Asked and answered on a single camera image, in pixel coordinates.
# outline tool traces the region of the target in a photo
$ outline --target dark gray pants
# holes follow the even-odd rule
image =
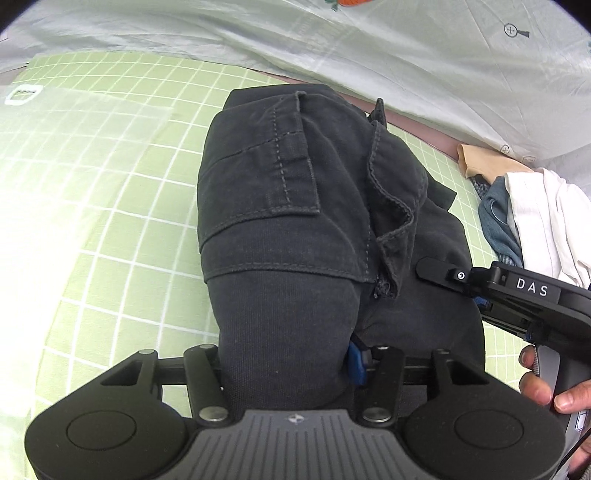
[[[454,193],[383,120],[323,85],[235,90],[213,120],[198,234],[237,412],[350,406],[355,330],[484,364],[474,302],[414,275],[424,256],[470,267]]]

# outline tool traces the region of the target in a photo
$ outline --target black handheld controller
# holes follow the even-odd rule
[[[556,371],[556,393],[587,375],[572,373],[572,362],[591,365],[587,291],[497,263],[462,272],[423,259],[417,275],[478,297],[487,321],[559,355],[556,367],[538,349],[541,375]],[[513,275],[545,282],[546,295],[520,291]],[[452,352],[406,358],[353,338],[349,366],[366,375],[353,414],[247,411],[233,419],[215,345],[182,358],[139,351],[35,418],[25,450],[39,480],[549,480],[565,469],[570,416]],[[192,418],[162,402],[163,385],[187,385]],[[408,417],[397,413],[403,385],[426,385],[429,397]]]

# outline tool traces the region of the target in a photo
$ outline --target pant pocket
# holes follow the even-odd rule
[[[368,160],[369,211],[389,282],[384,290],[396,297],[411,264],[418,210],[427,197],[427,171],[404,141],[377,121],[374,126]]]
[[[237,223],[320,213],[301,95],[238,105],[214,118],[197,184],[200,249]]]

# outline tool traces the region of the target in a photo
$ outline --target metal screw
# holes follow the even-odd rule
[[[363,411],[363,419],[370,423],[383,423],[392,418],[392,414],[382,407],[370,407]]]
[[[205,407],[199,410],[199,417],[205,421],[224,421],[228,417],[228,411],[224,407]]]

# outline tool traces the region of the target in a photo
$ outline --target human hand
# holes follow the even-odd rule
[[[519,362],[522,366],[533,368],[535,348],[532,345],[525,347],[520,355]],[[533,372],[527,372],[519,381],[519,390],[526,397],[535,401],[538,405],[548,405],[552,401],[553,392],[550,386],[537,377]],[[554,399],[554,408],[560,413],[577,413],[591,408],[591,380],[587,380],[577,386],[557,395]],[[591,436],[583,442],[570,459],[569,472],[582,472],[591,461]]]

